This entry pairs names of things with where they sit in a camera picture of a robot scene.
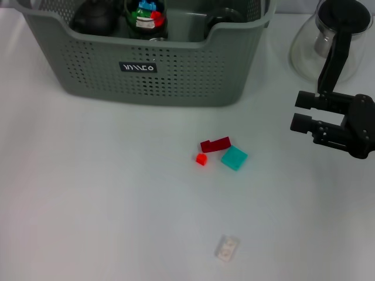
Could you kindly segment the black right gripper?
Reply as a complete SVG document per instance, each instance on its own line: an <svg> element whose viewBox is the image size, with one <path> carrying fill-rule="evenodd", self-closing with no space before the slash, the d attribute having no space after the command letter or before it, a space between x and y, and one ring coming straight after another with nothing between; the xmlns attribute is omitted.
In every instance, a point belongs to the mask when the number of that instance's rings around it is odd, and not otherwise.
<svg viewBox="0 0 375 281"><path fill-rule="evenodd" d="M350 132L349 154L366 159L374 151L374 101L368 95L333 92L319 94L300 91L295 106L345 114L344 127ZM312 134L313 143L327 147L346 147L346 130L339 125L313 120L311 116L295 113L290 130Z"/></svg>

